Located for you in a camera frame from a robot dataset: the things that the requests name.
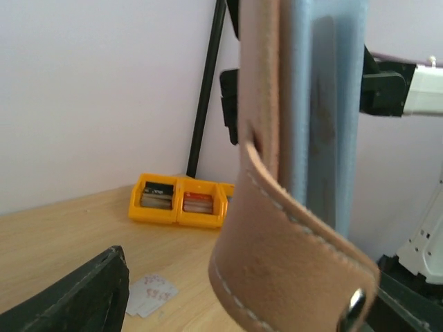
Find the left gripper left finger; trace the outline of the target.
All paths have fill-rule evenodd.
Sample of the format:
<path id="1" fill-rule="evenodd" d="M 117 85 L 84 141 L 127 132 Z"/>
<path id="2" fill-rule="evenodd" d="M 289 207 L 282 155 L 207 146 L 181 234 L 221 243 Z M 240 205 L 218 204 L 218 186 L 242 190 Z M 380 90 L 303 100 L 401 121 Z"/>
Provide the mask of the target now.
<path id="1" fill-rule="evenodd" d="M 112 246 L 1 314 L 2 331 L 120 331 L 129 299 L 123 248 Z"/>

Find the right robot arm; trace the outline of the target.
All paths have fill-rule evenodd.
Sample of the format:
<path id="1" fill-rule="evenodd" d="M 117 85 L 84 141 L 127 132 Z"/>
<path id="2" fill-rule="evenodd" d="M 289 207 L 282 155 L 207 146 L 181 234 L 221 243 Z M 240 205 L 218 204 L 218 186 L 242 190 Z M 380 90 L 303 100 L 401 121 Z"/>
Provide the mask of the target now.
<path id="1" fill-rule="evenodd" d="M 363 51 L 241 50 L 239 145 L 311 220 L 375 260 L 418 224 L 442 121 L 359 113 Z"/>

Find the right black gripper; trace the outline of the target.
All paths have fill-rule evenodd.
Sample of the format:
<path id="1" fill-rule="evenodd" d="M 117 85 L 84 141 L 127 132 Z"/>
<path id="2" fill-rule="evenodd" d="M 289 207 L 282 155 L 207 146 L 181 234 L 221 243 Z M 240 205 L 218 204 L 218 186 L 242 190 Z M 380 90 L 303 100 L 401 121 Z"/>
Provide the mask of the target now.
<path id="1" fill-rule="evenodd" d="M 238 144 L 237 132 L 237 83 L 238 70 L 222 71 L 219 76 L 221 87 L 221 105 L 224 116 L 224 125 L 228 128 L 229 139 L 232 145 Z"/>

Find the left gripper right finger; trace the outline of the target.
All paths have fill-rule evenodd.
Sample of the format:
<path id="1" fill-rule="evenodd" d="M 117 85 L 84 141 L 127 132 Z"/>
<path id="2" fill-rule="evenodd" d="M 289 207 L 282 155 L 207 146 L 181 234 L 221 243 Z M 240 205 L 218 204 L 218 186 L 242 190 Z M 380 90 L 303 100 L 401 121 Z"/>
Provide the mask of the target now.
<path id="1" fill-rule="evenodd" d="M 442 307 L 383 273 L 366 324 L 371 331 L 442 331 Z"/>

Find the pink leather card holder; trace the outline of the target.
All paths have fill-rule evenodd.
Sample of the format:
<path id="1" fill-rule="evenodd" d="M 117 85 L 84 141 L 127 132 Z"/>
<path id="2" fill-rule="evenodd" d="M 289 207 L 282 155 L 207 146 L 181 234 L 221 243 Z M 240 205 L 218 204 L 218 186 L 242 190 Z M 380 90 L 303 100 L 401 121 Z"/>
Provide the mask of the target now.
<path id="1" fill-rule="evenodd" d="M 208 267 L 246 331 L 361 331 L 380 272 L 349 242 L 367 1 L 229 1 L 240 168 Z"/>

